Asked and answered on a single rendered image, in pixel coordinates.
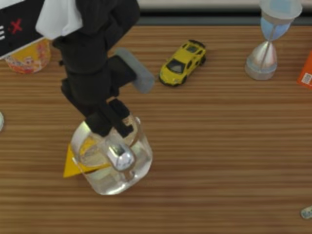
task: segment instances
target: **yellow triangle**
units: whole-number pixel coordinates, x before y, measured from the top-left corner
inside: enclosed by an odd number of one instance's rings
[[[102,169],[102,168],[107,168],[110,167],[110,164],[104,164],[98,167],[86,167],[83,164],[79,164],[79,167],[74,163],[73,161],[74,158],[74,153],[72,151],[72,147],[69,144],[68,145],[68,150],[67,150],[67,157],[66,157],[66,163],[65,163],[65,169],[64,169],[64,174],[63,177],[64,178],[69,178],[72,176],[77,176],[79,174],[81,174],[81,170],[80,168],[83,170],[83,172],[90,172],[90,171],[94,171],[97,169]]]

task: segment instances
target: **toy car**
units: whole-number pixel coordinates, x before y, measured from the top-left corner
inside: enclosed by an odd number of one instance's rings
[[[159,80],[164,85],[179,86],[206,61],[206,47],[196,40],[188,40],[161,67]]]

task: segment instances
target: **hourglass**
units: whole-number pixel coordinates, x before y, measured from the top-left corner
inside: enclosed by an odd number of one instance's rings
[[[246,73],[256,80],[271,79],[277,69],[277,53],[273,41],[281,38],[300,16],[300,0],[261,0],[261,30],[266,41],[248,56]]]

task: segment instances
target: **yellow object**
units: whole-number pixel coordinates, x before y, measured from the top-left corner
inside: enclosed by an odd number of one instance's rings
[[[93,144],[94,142],[92,140],[87,139],[83,147],[81,148],[80,153],[84,153]],[[86,172],[90,172],[90,171],[94,171],[94,170],[98,170],[102,168],[107,168],[111,166],[110,164],[104,164],[98,167],[86,167],[83,164],[79,163],[79,167],[81,168],[80,170],[80,168],[74,163],[73,158],[74,158],[74,153],[73,153],[71,145],[69,144],[68,150],[67,150],[65,169],[64,169],[64,174],[63,174],[64,178],[79,175],[82,173],[81,170],[83,170],[83,172],[86,173]]]
[[[42,39],[6,57],[5,61],[14,72],[32,74],[46,67],[50,59],[50,42]]]
[[[178,86],[206,61],[205,46],[195,40],[183,44],[161,67],[159,80],[165,85]]]

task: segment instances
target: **wooden table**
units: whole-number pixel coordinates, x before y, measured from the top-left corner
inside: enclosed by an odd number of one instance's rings
[[[67,144],[83,120],[60,92],[60,55],[41,73],[0,63],[1,234],[310,234],[312,91],[296,84],[312,28],[276,42],[271,81],[246,76],[263,41],[258,27],[136,27],[129,48],[155,75],[187,39],[208,61],[179,88],[131,85],[120,99],[142,120],[154,150],[150,173],[118,196],[95,194],[84,178],[63,179]]]

